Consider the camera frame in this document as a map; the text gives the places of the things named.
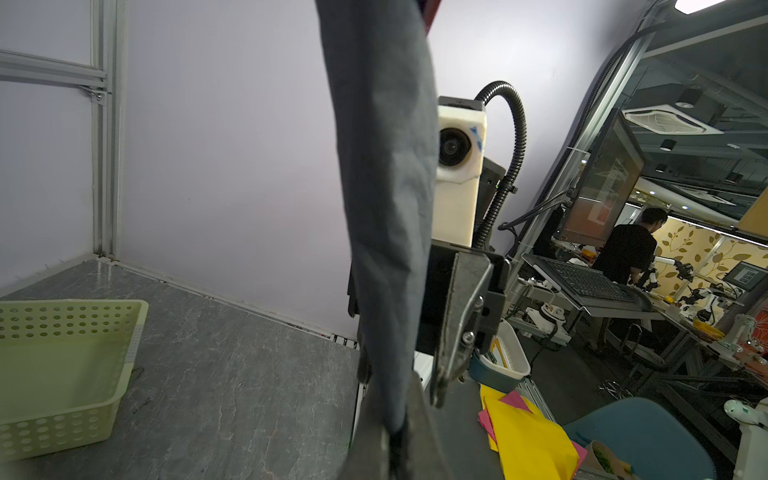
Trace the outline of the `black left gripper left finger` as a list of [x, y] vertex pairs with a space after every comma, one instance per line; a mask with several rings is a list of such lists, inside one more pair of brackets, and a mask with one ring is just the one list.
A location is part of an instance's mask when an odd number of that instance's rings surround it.
[[352, 444], [338, 479], [384, 480], [390, 478], [390, 439], [383, 417], [380, 388], [375, 380], [371, 380], [362, 401]]

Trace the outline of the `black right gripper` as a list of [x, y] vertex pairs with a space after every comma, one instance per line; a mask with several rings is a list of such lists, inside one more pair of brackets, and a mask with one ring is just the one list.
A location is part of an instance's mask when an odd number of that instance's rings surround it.
[[430, 401], [441, 408], [474, 351], [490, 348], [501, 322], [509, 261], [489, 251], [433, 240], [415, 350], [434, 358]]

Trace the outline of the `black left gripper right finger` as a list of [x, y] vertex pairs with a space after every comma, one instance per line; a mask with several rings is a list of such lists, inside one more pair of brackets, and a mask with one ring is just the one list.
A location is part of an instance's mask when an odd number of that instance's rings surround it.
[[439, 444], [430, 418], [419, 375], [411, 372], [406, 403], [404, 478], [449, 480], [452, 473]]

